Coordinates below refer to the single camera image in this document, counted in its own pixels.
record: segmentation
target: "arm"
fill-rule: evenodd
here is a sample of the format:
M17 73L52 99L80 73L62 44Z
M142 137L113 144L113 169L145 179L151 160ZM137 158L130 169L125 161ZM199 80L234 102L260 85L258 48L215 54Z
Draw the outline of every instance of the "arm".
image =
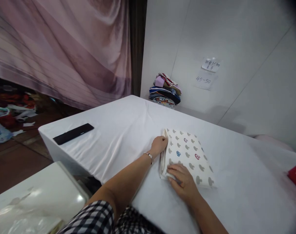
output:
M191 208L195 218L204 234L228 234L223 224L216 217L211 210L208 203L200 195L193 177L189 173L188 169L181 164L174 164L168 166L168 173L174 175L181 184L168 178L171 182L173 189L179 195L179 197Z
M148 153L155 159L167 144L166 137L158 136L152 142ZM101 186L86 205L98 200L109 202L114 211L114 220L117 221L121 213L130 204L150 165L151 158L147 154L143 154Z

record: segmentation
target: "bracelet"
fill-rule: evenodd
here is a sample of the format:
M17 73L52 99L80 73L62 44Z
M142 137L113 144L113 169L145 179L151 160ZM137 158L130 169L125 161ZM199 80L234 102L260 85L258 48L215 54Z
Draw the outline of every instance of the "bracelet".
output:
M145 154L148 154L148 156L151 158L151 164L152 164L154 162L154 159L153 159L152 155L150 153L147 153L147 152Z

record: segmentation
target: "plastic wrap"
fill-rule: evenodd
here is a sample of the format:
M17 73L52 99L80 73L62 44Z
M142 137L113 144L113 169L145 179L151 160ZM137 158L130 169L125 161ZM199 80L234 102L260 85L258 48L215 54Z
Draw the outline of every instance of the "plastic wrap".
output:
M63 225L58 217L21 205L9 205L0 211L0 234L55 234Z

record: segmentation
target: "woman's right hand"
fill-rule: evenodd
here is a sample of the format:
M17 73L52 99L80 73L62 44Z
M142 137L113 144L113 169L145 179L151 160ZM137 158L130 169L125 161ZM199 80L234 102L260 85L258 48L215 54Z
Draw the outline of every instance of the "woman's right hand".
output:
M188 169L181 164L168 165L167 172L175 176L181 184L179 185L174 179L168 177L169 181L178 196L190 207L194 207L201 195L197 189L192 175Z

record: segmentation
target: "hand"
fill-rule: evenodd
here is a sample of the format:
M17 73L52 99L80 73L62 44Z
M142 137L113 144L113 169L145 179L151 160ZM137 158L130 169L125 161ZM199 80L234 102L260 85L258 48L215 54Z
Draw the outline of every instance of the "hand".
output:
M155 159L167 146L168 139L164 136L157 136L151 144L148 153Z
M181 181L181 185L179 185L174 179L168 177L177 195L189 207L194 207L201 199L201 195L188 169L181 164L173 164L168 165L167 172L175 176L179 181Z

